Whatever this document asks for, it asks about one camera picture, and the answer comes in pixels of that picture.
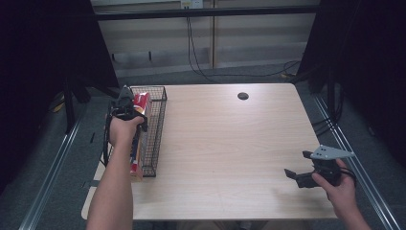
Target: black cable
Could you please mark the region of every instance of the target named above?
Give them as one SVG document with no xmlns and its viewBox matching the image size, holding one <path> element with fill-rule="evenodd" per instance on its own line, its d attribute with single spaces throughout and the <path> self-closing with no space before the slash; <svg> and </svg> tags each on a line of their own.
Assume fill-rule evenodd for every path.
<svg viewBox="0 0 406 230">
<path fill-rule="evenodd" d="M 292 78 L 288 82 L 292 83 L 292 84 L 296 84 L 300 81 L 306 81 L 312 76 L 313 73 L 318 71 L 321 67 L 322 67 L 321 64 L 316 64 L 312 68 L 302 72 L 301 74 L 296 75 L 296 78 Z"/>
<path fill-rule="evenodd" d="M 105 117 L 105 125 L 104 125 L 104 139 L 102 143 L 102 158 L 101 161 L 105 167 L 107 167 L 108 159 L 110 158 L 110 152 L 108 151 L 108 142 L 110 141 L 110 124 L 111 120 L 113 119 L 111 115 L 111 106 L 110 104 L 107 107 L 107 115 Z"/>
<path fill-rule="evenodd" d="M 215 81 L 215 80 L 210 80 L 209 77 L 251 77 L 251 78 L 265 78 L 265 77 L 271 77 L 271 76 L 278 75 L 278 74 L 281 74 L 281 73 L 283 73 L 283 72 L 286 72 L 286 70 L 291 69 L 291 68 L 294 67 L 295 65 L 301 63 L 299 60 L 291 60 L 291 61 L 288 61 L 287 63 L 285 63 L 285 64 L 283 65 L 283 69 L 282 69 L 281 71 L 278 71 L 278 72 L 275 72 L 275 73 L 272 73 L 272 74 L 267 74 L 267 75 L 236 75 L 236 74 L 228 74 L 228 75 L 210 74 L 210 75 L 207 75 L 207 74 L 203 73 L 203 71 L 202 71 L 201 68 L 200 68 L 199 62 L 198 62 L 198 60 L 197 60 L 196 51 L 195 51 L 195 48 L 194 48 L 193 36 L 192 36 L 192 24 L 191 24 L 191 19 L 190 19 L 189 17 L 187 17 L 187 22 L 188 22 L 188 39 L 189 39 L 189 41 L 188 41 L 188 50 L 189 50 L 189 55 L 188 55 L 188 57 L 189 57 L 189 64 L 190 64 L 190 66 L 191 66 L 191 68 L 192 68 L 192 70 L 193 70 L 193 72 L 194 72 L 195 74 L 200 75 L 200 76 L 203 76 L 203 77 L 204 77 L 206 80 L 208 80 L 208 81 L 215 82 L 215 83 L 220 83 L 220 82 Z M 195 59 L 195 61 L 196 61 L 196 65 L 197 65 L 197 70 L 198 70 L 198 71 L 193 68 L 192 62 L 191 62 L 191 42 L 192 42 L 192 48 L 193 48 L 193 55 L 194 55 L 194 59 Z"/>
<path fill-rule="evenodd" d="M 340 171 L 342 174 L 348 175 L 354 181 L 354 187 L 356 187 L 356 176 L 354 173 L 347 172 L 347 171 Z"/>
<path fill-rule="evenodd" d="M 343 114 L 343 104 L 344 104 L 344 88 L 342 86 L 340 86 L 340 99 L 339 99 L 339 103 L 338 106 L 335 110 L 335 121 L 331 121 L 330 117 L 325 118 L 324 120 L 320 121 L 320 122 L 316 122 L 316 123 L 312 123 L 312 125 L 315 127 L 317 125 L 319 125 L 320 123 L 326 122 L 322 127 L 328 126 L 328 128 L 326 128 L 325 130 L 323 130 L 320 133 L 317 133 L 319 129 L 315 130 L 315 132 L 317 133 L 316 136 L 321 136 L 324 133 L 326 133 L 327 131 L 329 131 L 330 129 L 332 129 L 333 127 L 336 127 L 342 114 Z"/>
<path fill-rule="evenodd" d="M 355 174 L 354 171 L 350 170 L 349 168 L 340 167 L 340 169 L 346 170 L 346 171 L 348 171 L 348 172 L 350 172 L 350 173 L 352 173 L 352 174 Z"/>
<path fill-rule="evenodd" d="M 220 82 L 218 82 L 218 81 L 209 79 L 209 78 L 203 73 L 203 71 L 200 69 L 199 62 L 197 61 L 196 51 L 194 50 L 194 42 L 193 42 L 193 36 L 192 36 L 191 19 L 190 19 L 189 17 L 187 17 L 186 20 L 187 20 L 187 22 L 188 22 L 188 60 L 189 60 L 189 65 L 191 66 L 191 69 L 193 70 L 193 72 L 194 72 L 195 74 L 200 75 L 200 76 L 203 76 L 207 81 L 214 82 L 214 83 L 220 83 Z M 193 66 L 192 66 L 192 61 L 191 61 L 191 41 L 192 41 L 194 59 L 195 59 L 195 61 L 196 61 L 197 68 L 198 68 L 198 70 L 200 71 L 200 73 L 197 72 L 197 71 L 193 68 Z"/>
</svg>

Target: wooden table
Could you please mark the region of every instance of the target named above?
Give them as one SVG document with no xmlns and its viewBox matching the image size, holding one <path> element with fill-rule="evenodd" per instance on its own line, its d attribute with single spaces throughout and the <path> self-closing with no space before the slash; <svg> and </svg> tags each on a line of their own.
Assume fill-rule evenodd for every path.
<svg viewBox="0 0 406 230">
<path fill-rule="evenodd" d="M 321 188 L 299 189 L 319 142 L 292 84 L 166 86 L 156 178 L 133 183 L 134 219 L 333 219 Z M 248 100 L 237 94 L 245 92 Z M 100 180 L 103 166 L 96 171 Z M 89 190 L 87 212 L 96 188 Z"/>
</svg>

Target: wire basket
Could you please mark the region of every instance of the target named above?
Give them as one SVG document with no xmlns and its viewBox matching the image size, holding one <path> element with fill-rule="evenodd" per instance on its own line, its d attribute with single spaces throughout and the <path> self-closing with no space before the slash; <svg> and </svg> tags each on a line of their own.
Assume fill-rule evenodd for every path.
<svg viewBox="0 0 406 230">
<path fill-rule="evenodd" d="M 165 86 L 130 86 L 132 92 L 148 92 L 152 104 L 148 118 L 147 144 L 141 146 L 141 161 L 143 162 L 144 177 L 155 177 L 158 167 L 159 147 L 161 145 L 162 127 L 164 125 L 167 91 Z"/>
</svg>

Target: hand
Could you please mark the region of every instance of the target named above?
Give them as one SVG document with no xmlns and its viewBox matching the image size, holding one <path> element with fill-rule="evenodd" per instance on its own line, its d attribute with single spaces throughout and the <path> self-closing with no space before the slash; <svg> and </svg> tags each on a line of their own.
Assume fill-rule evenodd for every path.
<svg viewBox="0 0 406 230">
<path fill-rule="evenodd" d="M 341 159 L 336 159 L 336 162 L 339 167 L 346 168 Z M 337 218 L 346 219 L 348 216 L 359 214 L 355 200 L 355 185 L 350 176 L 342 174 L 337 187 L 332 186 L 318 173 L 314 173 L 312 178 L 327 192 Z"/>
<path fill-rule="evenodd" d="M 137 126 L 144 121 L 142 117 L 135 117 L 129 121 L 123 121 L 113 117 L 110 123 L 110 144 L 113 147 L 121 143 L 127 145 L 132 143 Z"/>
</svg>

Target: floor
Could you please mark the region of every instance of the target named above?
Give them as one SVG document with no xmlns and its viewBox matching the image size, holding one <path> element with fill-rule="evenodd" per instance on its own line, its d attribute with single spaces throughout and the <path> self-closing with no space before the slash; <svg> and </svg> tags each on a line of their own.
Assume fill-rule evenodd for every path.
<svg viewBox="0 0 406 230">
<path fill-rule="evenodd" d="M 165 54 L 152 54 L 154 66 L 147 54 L 118 54 L 113 60 L 120 85 L 152 84 L 188 84 L 188 83 L 262 83 L 286 82 L 281 77 L 286 59 L 270 61 L 267 63 L 247 64 L 239 66 L 241 62 L 230 64 L 227 68 L 212 70 L 208 66 L 208 57 L 204 50 L 197 52 L 198 59 L 202 60 L 200 67 L 205 76 L 191 71 L 188 65 L 187 53 L 181 52 L 177 56 L 186 56 L 183 62 L 170 66 L 170 57 Z M 158 64 L 158 57 L 167 61 Z M 300 60 L 295 56 L 290 60 Z M 298 65 L 286 70 L 295 73 Z M 307 83 L 300 82 L 296 85 L 301 96 L 304 108 L 312 123 L 323 120 L 313 95 L 308 92 Z M 92 180 L 98 165 L 102 150 L 103 114 L 106 110 L 108 98 L 100 92 L 90 90 L 93 98 L 88 104 L 76 103 L 77 116 L 82 113 L 82 119 L 72 146 L 67 155 L 60 159 L 61 168 L 56 173 L 55 184 L 45 199 L 45 204 L 40 210 L 34 228 L 32 229 L 83 229 L 85 220 L 81 218 L 81 207 L 86 199 L 87 188 L 85 183 Z M 64 108 L 58 113 L 50 112 L 44 119 L 38 141 L 31 158 L 28 159 L 23 171 L 7 187 L 0 196 L 0 229 L 16 229 L 21 226 L 27 213 L 40 191 L 44 178 L 54 163 L 56 153 L 63 139 L 65 129 Z M 384 143 L 377 136 L 371 135 L 370 128 L 357 109 L 352 107 L 349 100 L 345 99 L 343 116 L 339 122 L 346 137 L 351 143 L 360 162 L 372 179 L 379 193 L 395 215 L 400 227 L 406 227 L 406 169 L 395 162 Z M 316 133 L 325 128 L 314 127 Z M 330 132 L 318 136 L 321 144 L 337 147 L 337 142 Z M 357 187 L 357 200 L 359 207 L 367 222 L 374 229 L 385 229 L 380 217 L 375 212 L 370 198 L 362 186 Z M 312 229 L 344 229 L 343 224 L 336 219 L 314 220 Z M 174 222 L 146 222 L 137 221 L 134 229 L 174 229 Z"/>
</svg>

